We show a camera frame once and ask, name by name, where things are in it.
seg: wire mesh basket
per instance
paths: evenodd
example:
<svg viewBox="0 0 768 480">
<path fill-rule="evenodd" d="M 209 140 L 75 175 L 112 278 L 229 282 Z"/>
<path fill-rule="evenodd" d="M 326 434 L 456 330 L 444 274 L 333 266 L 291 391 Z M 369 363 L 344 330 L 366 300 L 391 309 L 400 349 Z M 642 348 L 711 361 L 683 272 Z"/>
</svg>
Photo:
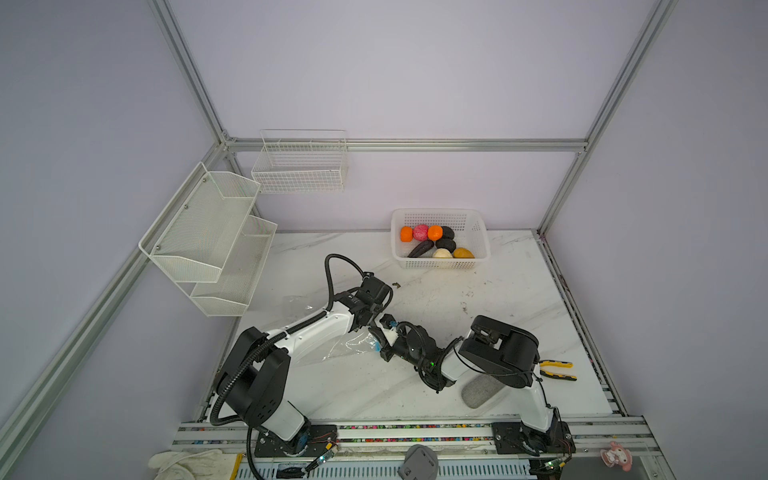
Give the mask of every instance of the wire mesh basket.
<svg viewBox="0 0 768 480">
<path fill-rule="evenodd" d="M 203 313 L 242 316 L 248 310 L 276 230 L 275 223 L 248 216 L 219 280 L 198 283 L 189 295 Z"/>
<path fill-rule="evenodd" d="M 159 233 L 161 214 L 139 248 L 206 315 L 242 316 L 277 225 L 250 214 L 259 191 L 250 178 L 198 164 L 186 184 L 194 186 L 182 186 L 166 207 L 177 209 L 168 225 Z M 190 193 L 184 198 L 182 191 Z"/>
<path fill-rule="evenodd" d="M 204 174 L 184 206 L 144 251 L 174 282 L 219 280 L 259 191 L 250 178 L 202 168 Z M 143 250 L 144 239 L 139 245 Z"/>
<path fill-rule="evenodd" d="M 251 175 L 263 194 L 342 192 L 346 180 L 343 130 L 262 130 L 264 146 Z"/>
<path fill-rule="evenodd" d="M 432 258 L 432 248 L 423 256 L 409 258 L 408 254 L 419 244 L 418 240 L 400 241 L 400 229 L 417 225 L 451 227 L 457 247 L 472 252 L 475 258 Z M 474 268 L 477 263 L 491 258 L 488 231 L 477 210 L 458 208 L 401 208 L 392 212 L 392 255 L 403 268 Z"/>
</svg>

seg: white plastic basket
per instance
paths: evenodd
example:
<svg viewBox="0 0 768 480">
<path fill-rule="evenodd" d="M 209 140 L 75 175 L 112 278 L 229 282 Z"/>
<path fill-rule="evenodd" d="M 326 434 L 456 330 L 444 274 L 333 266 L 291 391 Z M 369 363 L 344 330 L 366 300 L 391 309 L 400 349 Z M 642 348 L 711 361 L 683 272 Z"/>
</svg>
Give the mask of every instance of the white plastic basket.
<svg viewBox="0 0 768 480">
<path fill-rule="evenodd" d="M 342 192 L 346 179 L 343 130 L 262 130 L 264 146 L 251 175 L 263 194 Z"/>
<path fill-rule="evenodd" d="M 416 225 L 451 227 L 457 247 L 463 247 L 475 258 L 432 258 L 433 247 L 423 258 L 408 258 L 419 241 L 400 241 L 400 229 Z M 392 255 L 404 268 L 474 268 L 491 257 L 491 244 L 485 223 L 477 210 L 452 208 L 401 208 L 392 212 Z"/>
</svg>

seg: cartoon figurine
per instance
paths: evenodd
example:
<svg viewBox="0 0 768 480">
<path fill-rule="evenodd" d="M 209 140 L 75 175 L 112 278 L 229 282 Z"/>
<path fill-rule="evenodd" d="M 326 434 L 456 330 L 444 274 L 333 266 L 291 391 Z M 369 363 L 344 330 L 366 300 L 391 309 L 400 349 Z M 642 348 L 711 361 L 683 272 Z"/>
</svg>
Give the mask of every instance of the cartoon figurine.
<svg viewBox="0 0 768 480">
<path fill-rule="evenodd" d="M 632 468 L 632 454 L 620 443 L 611 442 L 611 449 L 600 450 L 600 457 L 609 467 L 621 465 L 621 469 L 625 472 L 629 472 Z"/>
</svg>

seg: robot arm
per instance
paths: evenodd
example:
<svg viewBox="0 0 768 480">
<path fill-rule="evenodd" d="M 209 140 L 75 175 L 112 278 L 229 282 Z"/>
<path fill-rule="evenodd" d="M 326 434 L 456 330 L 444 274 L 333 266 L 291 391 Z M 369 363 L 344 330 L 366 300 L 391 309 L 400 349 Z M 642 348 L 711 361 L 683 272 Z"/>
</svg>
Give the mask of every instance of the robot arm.
<svg viewBox="0 0 768 480">
<path fill-rule="evenodd" d="M 216 378 L 219 398 L 211 423 L 242 420 L 262 433 L 275 434 L 285 452 L 301 452 L 309 438 L 310 421 L 283 398 L 291 359 L 306 355 L 329 339 L 367 327 L 379 341 L 386 362 L 393 356 L 410 362 L 422 381 L 437 392 L 471 371 L 493 375 L 513 387 L 522 423 L 530 431 L 527 436 L 538 437 L 537 442 L 529 442 L 533 445 L 531 453 L 544 451 L 553 430 L 553 414 L 536 381 L 538 341 L 530 332 L 478 316 L 466 339 L 459 337 L 440 349 L 423 327 L 382 315 L 392 299 L 392 288 L 357 265 L 363 276 L 361 286 L 333 295 L 329 258 L 327 308 L 280 329 L 262 333 L 252 327 L 238 337 Z M 259 362 L 263 363 L 257 369 L 253 364 Z M 219 419 L 225 401 L 237 415 Z"/>
</svg>

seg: yellow-handled pliers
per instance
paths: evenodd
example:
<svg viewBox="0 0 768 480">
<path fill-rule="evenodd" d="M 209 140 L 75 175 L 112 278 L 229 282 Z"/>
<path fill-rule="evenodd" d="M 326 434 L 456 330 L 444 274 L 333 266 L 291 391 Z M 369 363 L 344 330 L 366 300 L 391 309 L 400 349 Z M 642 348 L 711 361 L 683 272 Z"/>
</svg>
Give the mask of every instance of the yellow-handled pliers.
<svg viewBox="0 0 768 480">
<path fill-rule="evenodd" d="M 562 369 L 572 369 L 574 364 L 571 362 L 560 362 L 559 360 L 540 360 L 538 365 L 542 366 L 559 366 Z M 565 375 L 564 373 L 553 373 L 547 370 L 540 369 L 541 375 L 550 379 L 569 380 L 571 382 L 576 381 L 576 376 Z"/>
</svg>

